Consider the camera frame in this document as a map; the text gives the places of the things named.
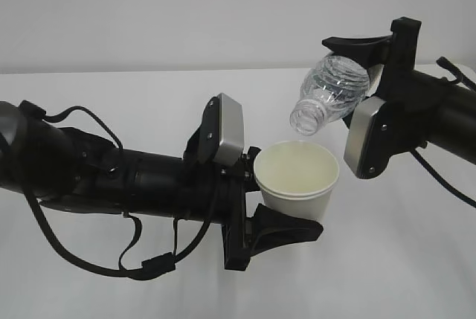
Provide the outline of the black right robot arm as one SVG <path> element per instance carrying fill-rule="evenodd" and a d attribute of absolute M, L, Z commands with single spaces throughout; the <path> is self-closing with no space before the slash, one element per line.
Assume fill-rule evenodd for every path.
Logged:
<path fill-rule="evenodd" d="M 421 26 L 419 20 L 400 17 L 387 36 L 322 41 L 363 68 L 382 67 L 376 91 L 347 121 L 345 161 L 361 178 L 376 177 L 392 156 L 426 144 L 475 162 L 475 82 L 445 57 L 436 64 L 451 79 L 416 70 Z"/>

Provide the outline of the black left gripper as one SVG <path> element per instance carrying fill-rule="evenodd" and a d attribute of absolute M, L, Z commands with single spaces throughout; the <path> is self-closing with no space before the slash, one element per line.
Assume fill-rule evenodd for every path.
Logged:
<path fill-rule="evenodd" d="M 222 222 L 224 268 L 245 270 L 251 257 L 303 242 L 314 242 L 323 233 L 316 221 L 297 218 L 259 204 L 251 218 L 246 213 L 246 194 L 258 191 L 254 160 L 260 148 L 251 146 L 232 166 L 221 166 L 221 189 L 226 212 Z"/>

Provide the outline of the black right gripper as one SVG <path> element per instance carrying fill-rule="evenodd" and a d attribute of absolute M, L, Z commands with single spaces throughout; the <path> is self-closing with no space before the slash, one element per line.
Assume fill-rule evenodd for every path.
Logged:
<path fill-rule="evenodd" d="M 365 69 L 383 65 L 373 96 L 415 100 L 419 89 L 413 77 L 421 25 L 419 20 L 400 17 L 391 22 L 391 35 L 360 39 L 331 36 L 323 39 L 322 45 Z"/>

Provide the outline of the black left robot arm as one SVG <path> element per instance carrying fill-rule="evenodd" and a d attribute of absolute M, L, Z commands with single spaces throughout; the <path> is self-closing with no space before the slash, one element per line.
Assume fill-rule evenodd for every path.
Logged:
<path fill-rule="evenodd" d="M 257 147 L 245 148 L 241 105 L 212 97 L 182 157 L 125 149 L 112 132 L 89 134 L 28 101 L 1 103 L 1 187 L 21 193 L 51 247 L 78 268 L 105 277 L 155 279 L 175 269 L 202 241 L 211 224 L 222 228 L 224 267 L 243 271 L 264 251 L 313 242 L 322 225 L 259 205 L 246 214 L 246 196 L 258 191 Z M 142 231 L 140 215 L 193 220 L 201 226 L 182 249 L 144 260 L 139 268 L 104 268 L 80 259 L 57 239 L 43 210 L 118 214 Z"/>

